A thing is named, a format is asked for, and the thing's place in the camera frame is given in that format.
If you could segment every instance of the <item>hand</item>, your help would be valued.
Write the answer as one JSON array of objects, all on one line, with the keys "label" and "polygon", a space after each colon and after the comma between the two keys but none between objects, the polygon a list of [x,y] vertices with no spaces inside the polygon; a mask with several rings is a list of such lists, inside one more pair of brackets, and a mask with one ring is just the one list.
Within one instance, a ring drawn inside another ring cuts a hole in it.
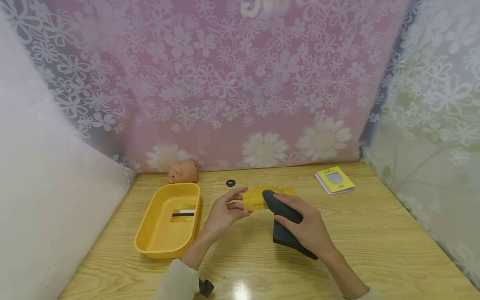
[{"label": "hand", "polygon": [[337,252],[318,209],[297,196],[285,194],[274,194],[273,196],[303,216],[303,220],[299,224],[280,215],[274,216],[274,219],[288,229],[298,239],[300,244],[317,255],[321,260]]},{"label": "hand", "polygon": [[252,211],[244,210],[243,204],[231,202],[233,200],[242,200],[240,193],[246,190],[248,190],[248,187],[233,189],[213,203],[199,238],[206,239],[213,244],[233,222],[249,216],[252,213]]}]

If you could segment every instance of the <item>fingers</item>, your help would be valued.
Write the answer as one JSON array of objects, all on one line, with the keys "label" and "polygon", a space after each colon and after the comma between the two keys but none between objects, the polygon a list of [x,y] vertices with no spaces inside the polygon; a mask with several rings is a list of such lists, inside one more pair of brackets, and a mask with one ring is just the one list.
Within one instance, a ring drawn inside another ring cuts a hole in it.
[{"label": "fingers", "polygon": [[297,223],[293,223],[292,221],[288,220],[287,218],[281,215],[274,215],[273,218],[275,219],[275,221],[280,223],[283,227],[288,229],[293,235],[295,235],[294,232],[297,229],[297,226],[298,226]]},{"label": "fingers", "polygon": [[250,215],[250,211],[239,210],[239,209],[230,210],[228,213],[232,215],[232,217],[235,221],[240,220],[240,219],[245,218],[246,216]]},{"label": "fingers", "polygon": [[229,204],[227,204],[227,209],[228,210],[232,210],[232,209],[243,210],[243,204],[238,203],[238,202],[230,202]]},{"label": "fingers", "polygon": [[243,200],[243,196],[240,195],[240,194],[233,195],[233,199],[232,199],[232,200]]},{"label": "fingers", "polygon": [[246,186],[230,190],[225,195],[221,196],[220,199],[225,200],[225,202],[232,201],[236,195],[245,192],[246,190],[248,190],[248,187]]},{"label": "fingers", "polygon": [[310,204],[303,201],[301,198],[285,194],[273,194],[273,197],[281,203],[295,209],[302,216],[304,216],[312,208]]}]

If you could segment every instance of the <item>yellow booklet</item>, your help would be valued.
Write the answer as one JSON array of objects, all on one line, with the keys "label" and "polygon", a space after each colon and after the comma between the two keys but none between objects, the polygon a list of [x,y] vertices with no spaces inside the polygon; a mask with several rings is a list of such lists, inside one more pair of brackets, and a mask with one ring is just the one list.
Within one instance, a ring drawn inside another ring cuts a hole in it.
[{"label": "yellow booklet", "polygon": [[264,197],[262,195],[263,191],[265,190],[272,190],[277,194],[287,194],[296,196],[295,190],[291,186],[285,188],[278,188],[277,186],[273,185],[259,185],[256,186],[254,190],[247,190],[244,192],[243,195],[243,207],[246,210],[260,210],[260,209],[267,209],[268,206],[265,203]]},{"label": "yellow booklet", "polygon": [[345,175],[340,167],[318,171],[315,177],[329,195],[350,192],[355,189],[355,184]]}]

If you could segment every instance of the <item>person's right hand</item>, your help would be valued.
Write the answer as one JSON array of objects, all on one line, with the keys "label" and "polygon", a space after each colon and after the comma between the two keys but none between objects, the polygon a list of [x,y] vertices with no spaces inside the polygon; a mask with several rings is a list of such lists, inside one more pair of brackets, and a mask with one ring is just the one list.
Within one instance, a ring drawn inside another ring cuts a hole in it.
[{"label": "person's right hand", "polygon": [[337,252],[318,209],[297,196],[285,194],[274,194],[273,196],[303,216],[302,222],[298,224],[283,216],[274,216],[274,219],[288,229],[298,239],[300,244],[317,255],[321,260]]}]

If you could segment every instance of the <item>wood grain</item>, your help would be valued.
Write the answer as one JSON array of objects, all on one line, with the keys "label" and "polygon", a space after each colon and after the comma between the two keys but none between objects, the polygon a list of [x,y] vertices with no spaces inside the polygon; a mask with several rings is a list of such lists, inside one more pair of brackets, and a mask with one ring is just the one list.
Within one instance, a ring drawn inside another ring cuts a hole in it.
[{"label": "wood grain", "polygon": [[[386,299],[480,299],[401,203],[362,163],[338,164],[357,185],[354,192],[327,195],[314,177],[333,165],[217,171],[200,174],[200,226],[213,201],[230,188],[293,186],[317,207],[335,245],[357,274]],[[60,299],[146,300],[170,260],[151,260],[135,251],[133,239],[165,174],[140,174],[78,267]],[[319,261],[272,243],[273,214],[255,211],[236,222],[210,249],[200,277],[215,285],[212,300],[340,299]]]}]

